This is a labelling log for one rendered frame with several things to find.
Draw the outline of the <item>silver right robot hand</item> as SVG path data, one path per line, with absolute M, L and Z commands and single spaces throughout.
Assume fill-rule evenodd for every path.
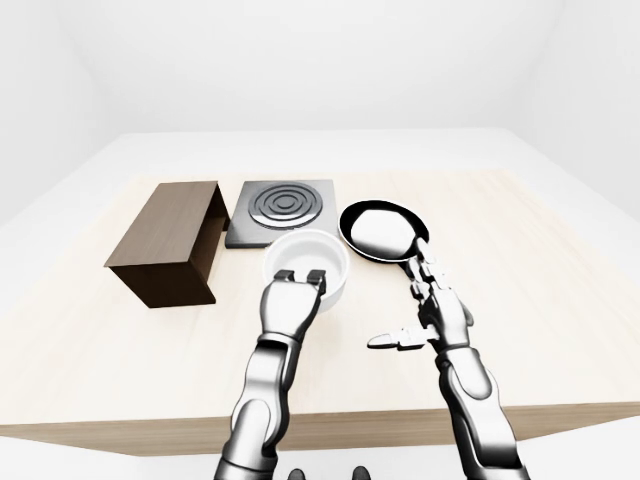
M 416 255 L 406 262 L 410 291 L 418 301 L 420 327 L 405 327 L 367 342 L 369 349 L 414 350 L 430 343 L 436 352 L 470 346 L 468 328 L 473 317 L 422 238 L 414 241 Z

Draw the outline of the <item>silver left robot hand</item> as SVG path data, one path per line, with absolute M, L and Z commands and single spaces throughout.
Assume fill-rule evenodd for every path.
M 277 271 L 261 297 L 262 333 L 301 342 L 319 311 L 326 287 L 325 270 L 311 270 L 304 282 L 295 280 L 293 270 Z

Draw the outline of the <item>white bowl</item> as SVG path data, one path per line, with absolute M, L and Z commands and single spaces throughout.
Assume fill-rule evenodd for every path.
M 319 306 L 319 312 L 324 313 L 343 294 L 350 259 L 346 247 L 335 235 L 317 229 L 300 229 L 283 235 L 266 249 L 264 284 L 269 284 L 279 270 L 292 270 L 298 282 L 304 281 L 311 270 L 324 270 L 327 287 Z

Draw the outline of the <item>dark brown wooden cabinet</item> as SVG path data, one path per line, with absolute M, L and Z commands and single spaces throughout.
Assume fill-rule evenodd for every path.
M 148 308 L 214 304 L 208 279 L 229 224 L 217 181 L 160 183 L 105 266 Z

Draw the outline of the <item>black frying pan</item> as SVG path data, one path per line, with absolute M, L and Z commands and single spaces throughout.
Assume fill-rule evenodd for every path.
M 386 264 L 431 260 L 429 229 L 401 204 L 382 199 L 357 201 L 344 208 L 338 227 L 346 244 L 368 260 Z

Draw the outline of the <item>flat dark stove plate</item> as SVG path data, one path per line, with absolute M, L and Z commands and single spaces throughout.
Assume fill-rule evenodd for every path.
M 246 181 L 231 218 L 225 247 L 265 248 L 281 236 L 300 229 L 338 234 L 332 180 Z

